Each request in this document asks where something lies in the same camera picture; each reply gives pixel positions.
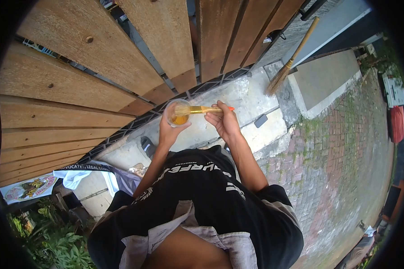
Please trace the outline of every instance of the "black t-shirt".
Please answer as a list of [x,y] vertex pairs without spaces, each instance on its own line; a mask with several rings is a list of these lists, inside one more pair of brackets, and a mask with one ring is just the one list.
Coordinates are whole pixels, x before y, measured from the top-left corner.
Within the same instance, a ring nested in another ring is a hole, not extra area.
[[181,201],[192,201],[197,224],[212,226],[218,235],[249,233],[258,268],[289,268],[301,254],[302,233],[284,189],[271,185],[258,193],[248,191],[236,180],[221,147],[214,146],[184,150],[167,159],[155,183],[136,200],[116,193],[107,210],[115,212],[88,240],[96,266],[125,268],[120,264],[127,255],[122,240],[147,237],[150,229],[170,222]]

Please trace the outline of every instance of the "straw broom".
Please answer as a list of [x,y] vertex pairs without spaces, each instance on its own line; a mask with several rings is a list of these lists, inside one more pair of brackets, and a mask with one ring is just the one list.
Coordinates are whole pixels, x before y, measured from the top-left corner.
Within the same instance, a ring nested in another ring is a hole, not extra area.
[[316,28],[317,23],[319,22],[319,17],[315,17],[313,23],[311,24],[310,28],[308,29],[307,33],[305,34],[304,38],[299,44],[298,48],[296,49],[295,53],[292,55],[289,61],[275,74],[274,78],[268,85],[266,89],[267,95],[274,95],[275,92],[283,85],[285,78],[289,74],[289,70],[292,67],[293,61],[295,60],[296,56],[298,56],[299,52],[301,51],[302,47],[307,42],[308,38],[312,34],[314,28]]

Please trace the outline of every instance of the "plastic cup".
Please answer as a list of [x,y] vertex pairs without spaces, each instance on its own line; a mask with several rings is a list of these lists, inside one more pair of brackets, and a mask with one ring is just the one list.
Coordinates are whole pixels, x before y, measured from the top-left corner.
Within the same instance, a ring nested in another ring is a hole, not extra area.
[[169,104],[165,108],[165,111],[163,112],[163,115],[166,116],[167,123],[169,123],[169,125],[171,125],[172,127],[178,127],[180,125],[183,125],[190,119],[190,115],[186,116],[175,115],[175,106],[177,104],[190,106],[190,103],[184,99],[174,99],[169,102]]

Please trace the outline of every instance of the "brick paving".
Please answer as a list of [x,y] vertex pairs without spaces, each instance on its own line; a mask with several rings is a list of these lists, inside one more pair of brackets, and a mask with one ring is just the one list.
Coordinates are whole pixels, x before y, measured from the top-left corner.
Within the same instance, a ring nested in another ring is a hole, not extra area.
[[386,106],[376,76],[358,81],[319,117],[295,124],[289,147],[258,160],[270,184],[283,186],[304,234],[293,268],[333,268],[372,224],[390,175]]

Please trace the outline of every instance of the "broom handle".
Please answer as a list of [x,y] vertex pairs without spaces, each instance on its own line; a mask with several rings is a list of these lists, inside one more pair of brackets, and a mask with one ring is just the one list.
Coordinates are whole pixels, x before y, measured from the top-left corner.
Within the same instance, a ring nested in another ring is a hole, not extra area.
[[299,44],[298,48],[296,49],[295,53],[292,55],[292,57],[290,58],[290,60],[287,62],[290,62],[290,66],[292,66],[293,61],[295,60],[296,56],[298,56],[299,52],[301,51],[302,47],[305,45],[305,43],[307,42],[308,38],[310,37],[310,35],[312,34],[312,32],[314,31],[314,28],[316,28],[317,23],[319,22],[320,18],[319,17],[315,17],[313,20],[313,23],[311,24],[310,28],[308,29],[307,33],[304,35],[304,38],[301,41],[301,44]]

